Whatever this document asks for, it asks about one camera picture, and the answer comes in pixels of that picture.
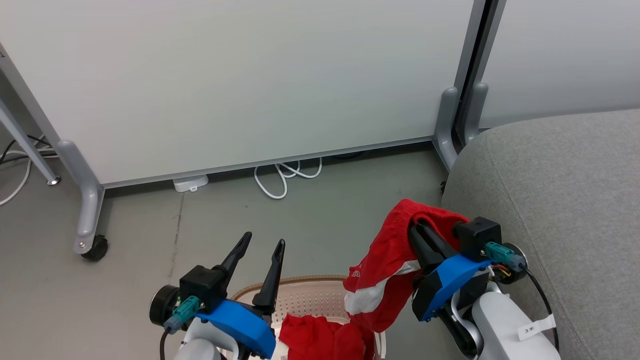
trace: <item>red cloth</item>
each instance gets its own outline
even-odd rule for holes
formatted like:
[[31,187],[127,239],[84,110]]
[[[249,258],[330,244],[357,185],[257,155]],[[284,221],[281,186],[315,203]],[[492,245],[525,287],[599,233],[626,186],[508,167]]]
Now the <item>red cloth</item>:
[[279,338],[289,347],[287,360],[371,360],[374,355],[371,331],[328,322],[323,316],[287,314]]
[[451,234],[456,222],[468,222],[462,215],[400,201],[387,215],[369,253],[358,266],[349,268],[344,280],[345,308],[351,321],[366,329],[383,332],[396,320],[412,294],[413,276],[420,265],[408,239],[410,224],[425,220],[445,241],[458,250],[460,243]]

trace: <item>gray fabric seat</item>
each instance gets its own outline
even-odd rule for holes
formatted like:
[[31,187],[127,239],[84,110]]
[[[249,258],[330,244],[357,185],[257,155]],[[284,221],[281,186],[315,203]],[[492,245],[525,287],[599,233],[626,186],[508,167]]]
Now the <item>gray fabric seat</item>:
[[[498,222],[525,252],[564,360],[640,356],[640,110],[486,131],[460,153],[442,206]],[[546,317],[530,280],[506,290]]]

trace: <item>black cable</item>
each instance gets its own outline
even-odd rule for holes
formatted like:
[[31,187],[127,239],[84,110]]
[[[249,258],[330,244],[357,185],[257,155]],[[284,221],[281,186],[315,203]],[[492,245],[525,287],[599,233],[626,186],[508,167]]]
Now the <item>black cable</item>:
[[11,149],[11,146],[13,146],[14,144],[15,144],[15,140],[11,141],[9,143],[9,146],[6,147],[6,149],[2,153],[2,156],[0,156],[0,163],[2,163],[2,161],[4,160],[4,157],[6,156],[6,153],[9,152],[9,149]]
[[[535,285],[536,289],[538,289],[538,293],[540,293],[540,297],[542,297],[542,301],[545,303],[545,307],[547,308],[547,314],[549,314],[549,315],[553,314],[553,312],[551,311],[551,305],[549,305],[549,300],[547,300],[547,296],[545,295],[544,290],[542,290],[542,286],[540,286],[540,283],[538,282],[538,280],[536,280],[536,277],[533,276],[531,271],[526,266],[524,266],[523,264],[520,264],[520,268],[527,272],[527,275],[529,276],[529,278],[533,282],[533,285]],[[553,332],[554,332],[554,343],[555,343],[555,346],[556,346],[556,351],[558,351],[558,354],[559,354],[560,353],[560,341],[558,340],[557,327],[553,328]]]
[[166,340],[166,336],[169,335],[171,331],[171,327],[167,327],[160,338],[160,360],[164,360],[164,341]]
[[51,144],[49,144],[48,142],[46,142],[46,141],[44,141],[44,140],[41,140],[41,139],[38,139],[38,138],[37,138],[37,137],[35,137],[35,136],[27,135],[27,137],[28,137],[28,138],[30,138],[30,139],[32,139],[32,140],[36,140],[36,141],[37,141],[37,142],[39,142],[39,143],[43,143],[43,144],[44,144],[44,145],[46,145],[46,146],[51,146]]
[[[44,140],[40,140],[35,136],[31,136],[31,135],[27,135],[29,138],[36,140],[37,142],[43,143],[46,146],[51,146],[51,144],[49,144],[48,142],[44,141]],[[11,146],[13,146],[15,144],[15,140],[12,140],[9,143],[9,146],[6,147],[6,149],[4,150],[4,152],[2,153],[2,156],[0,156],[0,164],[3,162],[4,158],[6,157],[7,152],[9,152],[9,150],[11,149]]]

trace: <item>whiteboard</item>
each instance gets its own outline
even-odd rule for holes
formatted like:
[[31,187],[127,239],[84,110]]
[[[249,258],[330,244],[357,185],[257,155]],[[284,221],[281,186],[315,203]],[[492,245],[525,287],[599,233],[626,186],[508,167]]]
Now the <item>whiteboard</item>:
[[472,0],[3,0],[0,43],[105,183],[430,136]]
[[639,13],[637,0],[507,1],[480,127],[640,108]]

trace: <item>yellow wire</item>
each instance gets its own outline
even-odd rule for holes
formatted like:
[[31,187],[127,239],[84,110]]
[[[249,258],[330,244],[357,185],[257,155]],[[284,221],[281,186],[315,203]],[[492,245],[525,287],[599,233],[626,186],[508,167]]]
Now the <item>yellow wire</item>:
[[508,276],[508,277],[509,277],[509,276],[511,276],[511,273],[510,273],[510,272],[506,272],[506,271],[504,271],[504,270],[503,270],[503,269],[501,269],[501,268],[498,268],[498,270],[500,270],[504,275],[506,275],[506,276]]

